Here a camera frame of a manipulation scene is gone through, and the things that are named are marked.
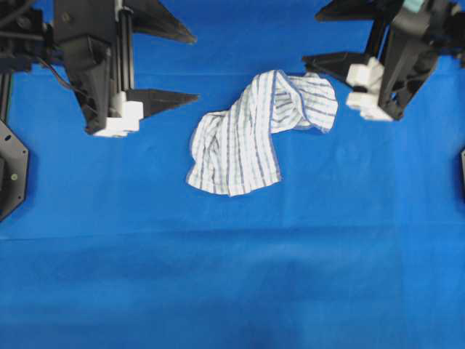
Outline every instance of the mounting plate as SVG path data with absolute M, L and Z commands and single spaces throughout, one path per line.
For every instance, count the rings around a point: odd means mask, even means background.
M 0 158 L 4 160 L 3 182 L 0 188 L 0 222 L 25 200 L 28 176 L 28 149 L 0 121 Z

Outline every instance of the black wire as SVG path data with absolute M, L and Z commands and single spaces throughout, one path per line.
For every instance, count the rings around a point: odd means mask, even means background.
M 66 80 L 62 78 L 61 75 L 55 70 L 55 68 L 53 68 L 46 60 L 43 60 L 40 57 L 36 57 L 36 59 L 52 72 L 53 76 L 58 80 L 61 86 L 65 87 L 66 89 L 70 89 L 70 90 L 73 90 L 74 92 L 85 95 L 80 89 L 66 82 Z
M 19 16 L 26 12 L 34 2 L 36 2 L 36 0 L 27 0 L 24 5 L 18 7 L 15 11 L 0 19 L 0 28 L 3 28 L 5 25 L 9 25 L 12 21 L 16 20 Z

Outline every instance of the fabric fold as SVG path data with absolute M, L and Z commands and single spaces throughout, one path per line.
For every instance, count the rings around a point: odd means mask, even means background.
M 271 134 L 311 127 L 329 132 L 337 109 L 333 87 L 317 74 L 260 74 L 231 109 L 202 118 L 191 141 L 195 164 L 187 183 L 238 196 L 280 182 Z

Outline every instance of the table surface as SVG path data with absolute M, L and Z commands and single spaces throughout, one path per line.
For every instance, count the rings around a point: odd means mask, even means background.
M 199 102 L 106 140 L 49 71 L 15 76 L 27 201 L 0 225 L 2 348 L 462 348 L 465 73 L 451 58 L 401 122 L 273 136 L 283 181 L 237 198 L 185 184 L 189 141 L 258 73 L 363 50 L 322 0 L 165 0 L 193 46 L 136 35 L 137 87 Z M 52 16 L 52 0 L 37 7 Z

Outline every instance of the white plastic part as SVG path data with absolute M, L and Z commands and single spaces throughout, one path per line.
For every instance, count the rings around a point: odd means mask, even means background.
M 119 22 L 119 12 L 123 9 L 123 0 L 115 0 L 116 22 Z
M 142 102 L 128 101 L 126 93 L 120 92 L 113 97 L 111 105 L 121 117 L 107 118 L 107 126 L 94 136 L 125 137 L 128 133 L 139 131 L 140 121 L 144 118 Z
M 392 117 L 379 106 L 379 91 L 384 75 L 384 66 L 372 57 L 367 65 L 352 64 L 347 74 L 350 86 L 365 87 L 367 92 L 349 93 L 346 104 L 349 108 L 360 111 L 360 115 L 370 121 L 393 121 Z

